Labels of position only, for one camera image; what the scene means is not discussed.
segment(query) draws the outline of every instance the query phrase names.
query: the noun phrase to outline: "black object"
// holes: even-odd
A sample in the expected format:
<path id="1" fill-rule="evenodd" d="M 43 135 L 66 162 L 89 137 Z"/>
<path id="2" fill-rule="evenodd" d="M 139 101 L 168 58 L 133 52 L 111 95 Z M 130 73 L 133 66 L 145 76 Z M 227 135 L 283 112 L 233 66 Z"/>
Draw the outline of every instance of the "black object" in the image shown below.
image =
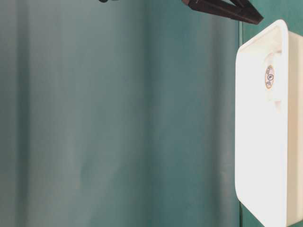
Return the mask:
<path id="1" fill-rule="evenodd" d="M 210 13 L 233 20 L 239 20 L 257 25 L 263 17 L 249 0 L 231 0 L 229 4 L 222 0 L 182 0 L 192 10 Z"/>

